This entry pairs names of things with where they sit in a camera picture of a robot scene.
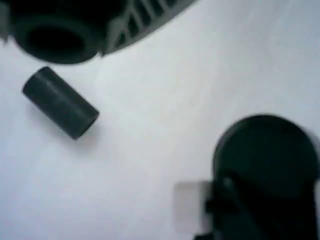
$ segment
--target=round opening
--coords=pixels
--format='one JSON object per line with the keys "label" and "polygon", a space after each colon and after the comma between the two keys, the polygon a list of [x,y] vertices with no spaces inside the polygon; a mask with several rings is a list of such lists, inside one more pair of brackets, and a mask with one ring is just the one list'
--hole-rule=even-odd
{"label": "round opening", "polygon": [[28,34],[26,42],[34,51],[50,56],[79,54],[85,48],[85,43],[79,35],[54,26],[39,26],[33,29]]}

